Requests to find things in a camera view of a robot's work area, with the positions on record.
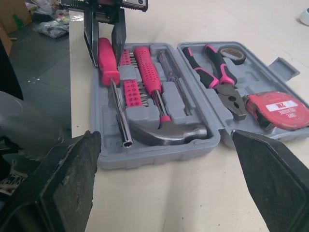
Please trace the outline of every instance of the cardboard box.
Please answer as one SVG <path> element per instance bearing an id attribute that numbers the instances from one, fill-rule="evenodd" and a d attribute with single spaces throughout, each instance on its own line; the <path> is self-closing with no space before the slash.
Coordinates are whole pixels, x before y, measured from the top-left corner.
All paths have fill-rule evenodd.
<path id="1" fill-rule="evenodd" d="M 25 0 L 0 0 L 0 26 L 11 33 L 31 23 Z"/>
<path id="2" fill-rule="evenodd" d="M 11 48 L 12 48 L 12 41 L 10 40 L 9 36 L 6 34 L 3 28 L 0 28 L 0 39 L 8 56 L 10 55 Z"/>

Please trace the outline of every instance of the tape measure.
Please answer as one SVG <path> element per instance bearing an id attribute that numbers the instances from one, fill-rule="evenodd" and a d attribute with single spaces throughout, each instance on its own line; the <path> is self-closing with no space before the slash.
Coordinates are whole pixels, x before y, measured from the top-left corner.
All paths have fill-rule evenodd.
<path id="1" fill-rule="evenodd" d="M 245 97 L 246 109 L 269 131 L 279 127 L 294 131 L 309 126 L 309 110 L 298 99 L 281 92 L 264 92 Z"/>

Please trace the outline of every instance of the tool case latch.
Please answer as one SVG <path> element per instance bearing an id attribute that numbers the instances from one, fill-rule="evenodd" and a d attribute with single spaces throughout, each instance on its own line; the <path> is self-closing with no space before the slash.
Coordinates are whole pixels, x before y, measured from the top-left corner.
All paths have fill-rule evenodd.
<path id="1" fill-rule="evenodd" d="M 274 72 L 274 74 L 279 77 L 282 81 L 287 82 L 293 77 L 299 75 L 299 71 L 294 68 L 285 59 L 278 57 L 272 64 L 270 64 L 269 69 Z"/>

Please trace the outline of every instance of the gray floor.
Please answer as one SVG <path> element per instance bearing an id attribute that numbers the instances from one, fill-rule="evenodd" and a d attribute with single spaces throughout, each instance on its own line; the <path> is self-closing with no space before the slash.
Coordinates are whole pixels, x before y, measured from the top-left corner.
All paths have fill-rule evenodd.
<path id="1" fill-rule="evenodd" d="M 71 129 L 69 35 L 58 39 L 33 30 L 37 24 L 11 33 L 10 60 L 24 100 Z"/>

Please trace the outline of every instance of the gray plastic tool case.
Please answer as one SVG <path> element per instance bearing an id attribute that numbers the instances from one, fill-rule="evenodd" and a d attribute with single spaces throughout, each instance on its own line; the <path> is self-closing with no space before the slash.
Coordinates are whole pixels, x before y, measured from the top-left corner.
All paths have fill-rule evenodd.
<path id="1" fill-rule="evenodd" d="M 241 96 L 261 93 L 266 91 L 279 91 L 288 93 L 301 102 L 307 108 L 308 104 L 295 94 L 285 82 L 299 74 L 299 72 L 287 63 L 278 58 L 271 65 L 266 66 L 250 50 L 237 42 L 198 42 L 181 43 L 175 50 L 166 43 L 129 43 L 125 49 L 133 52 L 136 47 L 147 46 L 159 73 L 163 87 L 163 101 L 166 109 L 176 124 L 202 123 L 208 129 L 208 138 L 205 140 L 193 140 L 188 144 L 173 146 L 147 146 L 134 140 L 130 148 L 121 147 L 121 136 L 116 120 L 116 110 L 113 105 L 110 89 L 101 84 L 99 70 L 94 70 L 91 98 L 91 124 L 94 131 L 99 131 L 102 136 L 101 154 L 98 164 L 103 169 L 137 168 L 145 164 L 161 164 L 170 160 L 188 160 L 197 156 L 210 153 L 222 139 L 229 147 L 233 148 L 230 137 L 232 130 L 244 130 L 265 135 L 272 139 L 291 141 L 303 139 L 309 136 L 309 128 L 296 131 L 286 131 L 274 128 L 265 131 L 254 120 L 249 113 L 245 120 L 234 121 L 233 116 L 220 101 L 214 89 L 206 89 L 199 80 L 198 74 L 191 68 L 185 58 L 182 49 L 190 47 L 198 64 L 212 71 L 203 52 L 206 44 L 219 49 L 223 46 L 231 46 L 246 53 L 247 58 L 241 65 L 235 65 L 230 59 L 225 58 L 230 71 L 237 77 L 236 88 Z M 183 92 L 184 101 L 189 106 L 192 115 L 187 116 L 184 112 L 184 104 L 173 82 L 167 82 L 161 64 L 157 56 L 165 51 L 169 58 L 177 64 L 175 72 L 179 74 L 179 83 Z M 119 67 L 122 81 L 137 79 L 141 81 L 137 68 L 125 65 Z M 119 94 L 123 97 L 123 107 L 129 121 L 134 120 L 147 127 L 158 128 L 159 111 L 153 100 L 149 98 L 148 106 L 126 108 L 122 85 L 119 87 Z"/>

